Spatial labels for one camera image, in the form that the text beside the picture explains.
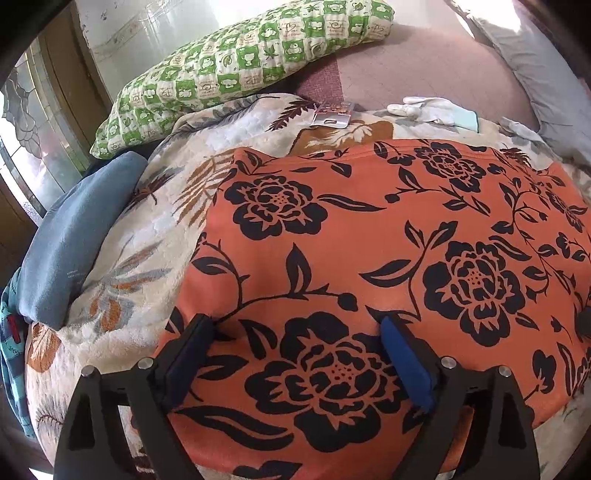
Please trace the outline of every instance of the blue gripper pad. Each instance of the blue gripper pad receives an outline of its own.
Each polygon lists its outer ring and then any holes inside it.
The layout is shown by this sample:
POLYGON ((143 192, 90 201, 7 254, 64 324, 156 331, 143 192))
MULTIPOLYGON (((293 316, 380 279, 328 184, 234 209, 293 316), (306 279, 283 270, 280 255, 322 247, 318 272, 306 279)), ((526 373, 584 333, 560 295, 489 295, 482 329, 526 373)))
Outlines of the blue gripper pad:
POLYGON ((431 376, 410 348, 390 318, 380 326, 382 344, 396 369, 410 400, 425 412, 435 406, 431 376))

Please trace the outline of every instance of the blue garment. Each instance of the blue garment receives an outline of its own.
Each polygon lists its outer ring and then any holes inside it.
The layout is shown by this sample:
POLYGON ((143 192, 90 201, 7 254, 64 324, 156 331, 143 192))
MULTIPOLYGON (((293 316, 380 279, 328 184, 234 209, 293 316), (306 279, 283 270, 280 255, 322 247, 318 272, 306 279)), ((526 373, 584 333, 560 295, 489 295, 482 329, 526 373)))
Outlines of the blue garment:
POLYGON ((25 395, 25 344, 28 325, 17 313, 17 285, 20 268, 2 292, 0 301, 0 370, 8 403, 25 435, 34 437, 25 395))
POLYGON ((27 320, 54 330, 63 326, 147 164, 141 155, 127 152, 82 179, 47 212, 18 280, 18 312, 27 320))

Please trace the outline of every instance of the orange floral cloth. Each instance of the orange floral cloth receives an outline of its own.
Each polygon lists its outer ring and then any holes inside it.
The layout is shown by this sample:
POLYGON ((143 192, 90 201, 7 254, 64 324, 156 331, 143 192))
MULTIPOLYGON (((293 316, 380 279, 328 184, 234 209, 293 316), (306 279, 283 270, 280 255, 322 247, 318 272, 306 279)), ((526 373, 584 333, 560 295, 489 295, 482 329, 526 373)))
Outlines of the orange floral cloth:
POLYGON ((197 314, 216 319, 170 421, 217 471, 389 478, 425 419, 381 347, 389 315, 466 368, 511 367, 538 426, 589 373, 577 325, 589 220, 560 166, 536 172, 520 152, 426 140, 288 158, 238 149, 161 339, 197 314))

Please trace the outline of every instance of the folded towel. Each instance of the folded towel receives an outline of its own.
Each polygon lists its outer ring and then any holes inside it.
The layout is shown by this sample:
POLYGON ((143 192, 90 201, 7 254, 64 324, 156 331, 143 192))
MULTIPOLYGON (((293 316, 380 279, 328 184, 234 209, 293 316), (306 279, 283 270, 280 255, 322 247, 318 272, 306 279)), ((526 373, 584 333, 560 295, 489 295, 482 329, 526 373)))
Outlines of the folded towel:
POLYGON ((0 301, 0 370, 8 403, 25 435, 34 437, 25 392, 25 344, 28 325, 17 313, 20 268, 2 292, 0 301))
POLYGON ((388 105, 392 115, 407 116, 416 122, 434 122, 448 127, 467 128, 478 133, 478 116, 439 97, 405 97, 402 105, 388 105))
POLYGON ((45 215, 23 260, 18 312, 59 330, 147 160, 127 152, 83 179, 45 215))

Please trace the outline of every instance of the gray fabric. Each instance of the gray fabric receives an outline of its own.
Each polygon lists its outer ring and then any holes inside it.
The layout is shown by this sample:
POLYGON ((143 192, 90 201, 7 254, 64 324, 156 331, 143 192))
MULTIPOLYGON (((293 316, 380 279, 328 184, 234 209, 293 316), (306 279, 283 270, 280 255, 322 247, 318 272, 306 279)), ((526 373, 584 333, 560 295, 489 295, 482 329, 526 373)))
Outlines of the gray fabric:
POLYGON ((63 326, 69 304, 147 164, 137 153, 125 153, 55 202, 22 263, 17 297, 21 315, 54 330, 63 326))
POLYGON ((489 18, 498 16, 494 9, 470 12, 470 2, 454 0, 454 4, 491 40, 523 85, 540 122, 540 136, 558 155, 591 164, 591 99, 524 7, 513 1, 521 23, 515 32, 489 18))

